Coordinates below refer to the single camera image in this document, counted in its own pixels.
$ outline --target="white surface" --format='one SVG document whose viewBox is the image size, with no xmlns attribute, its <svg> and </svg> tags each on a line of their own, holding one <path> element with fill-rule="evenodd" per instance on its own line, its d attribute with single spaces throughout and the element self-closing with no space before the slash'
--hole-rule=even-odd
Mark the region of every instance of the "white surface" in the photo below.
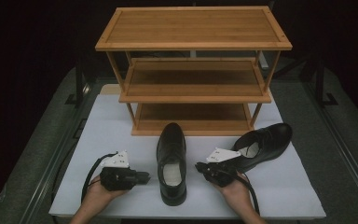
<svg viewBox="0 0 358 224">
<path fill-rule="evenodd" d="M 263 104 L 255 128 L 282 122 L 274 102 Z M 198 173 L 195 164 L 206 162 L 216 147 L 231 148 L 238 136 L 187 136 L 187 198 L 179 206 L 168 206 L 160 198 L 156 147 L 158 136 L 131 136 L 131 119 L 118 95 L 99 95 L 89 115 L 76 151 L 70 161 L 50 213 L 72 216 L 80 205 L 86 176 L 98 158 L 127 150 L 130 168 L 148 172 L 147 185 L 135 186 L 113 200 L 101 213 L 131 218 L 238 218 L 224 199 Z M 97 169 L 94 175 L 101 172 Z M 321 203 L 292 144 L 273 161 L 258 164 L 247 173 L 255 188 L 262 217 L 309 219 L 325 217 Z"/>
</svg>

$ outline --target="black dress shoe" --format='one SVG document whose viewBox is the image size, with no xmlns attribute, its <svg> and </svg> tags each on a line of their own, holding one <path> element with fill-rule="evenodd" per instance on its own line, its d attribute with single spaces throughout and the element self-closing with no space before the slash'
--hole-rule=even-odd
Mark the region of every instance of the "black dress shoe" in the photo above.
<svg viewBox="0 0 358 224">
<path fill-rule="evenodd" d="M 158 140 L 158 180 L 162 201 L 176 206 L 186 199 L 186 142 L 177 123 L 168 124 Z"/>
<path fill-rule="evenodd" d="M 241 156 L 229 161 L 241 173 L 254 168 L 258 163 L 271 161 L 283 154 L 292 139 L 292 128 L 286 123 L 277 123 L 267 128 L 250 131 L 241 136 L 231 150 Z"/>
</svg>

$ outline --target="shoe insole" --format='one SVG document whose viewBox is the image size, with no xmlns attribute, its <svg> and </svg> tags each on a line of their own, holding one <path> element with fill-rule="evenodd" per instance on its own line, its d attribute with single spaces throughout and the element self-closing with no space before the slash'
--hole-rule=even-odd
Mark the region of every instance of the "shoe insole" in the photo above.
<svg viewBox="0 0 358 224">
<path fill-rule="evenodd" d="M 178 186 L 182 182 L 179 162 L 165 164 L 162 174 L 164 176 L 165 184 L 169 186 Z"/>
<path fill-rule="evenodd" d="M 258 151 L 260 150 L 260 147 L 258 146 L 258 143 L 255 142 L 251 144 L 249 147 L 243 147 L 239 150 L 241 155 L 246 158 L 253 158 L 258 154 Z"/>
</svg>

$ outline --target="wooden shelf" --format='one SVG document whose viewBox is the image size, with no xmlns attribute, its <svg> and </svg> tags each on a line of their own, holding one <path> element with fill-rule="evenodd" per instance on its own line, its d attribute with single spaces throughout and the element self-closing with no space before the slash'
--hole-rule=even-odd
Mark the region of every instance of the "wooden shelf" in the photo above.
<svg viewBox="0 0 358 224">
<path fill-rule="evenodd" d="M 134 135 L 161 135 L 170 122 L 177 122 L 189 135 L 243 135 L 249 125 L 247 104 L 138 104 Z"/>
<path fill-rule="evenodd" d="M 118 7 L 96 49 L 289 50 L 267 6 Z"/>
<path fill-rule="evenodd" d="M 270 103 L 254 58 L 132 59 L 121 103 Z"/>
</svg>

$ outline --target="black background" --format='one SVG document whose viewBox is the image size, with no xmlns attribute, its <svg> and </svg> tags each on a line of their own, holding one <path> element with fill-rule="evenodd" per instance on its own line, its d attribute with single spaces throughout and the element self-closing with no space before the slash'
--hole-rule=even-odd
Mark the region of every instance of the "black background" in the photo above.
<svg viewBox="0 0 358 224">
<path fill-rule="evenodd" d="M 0 0 L 0 191 L 76 61 L 83 59 L 89 79 L 108 69 L 94 46 L 116 7 L 193 2 L 239 6 L 267 1 Z M 358 107 L 358 1 L 277 0 L 273 13 L 294 45 L 283 56 L 298 58 L 317 49 Z"/>
</svg>

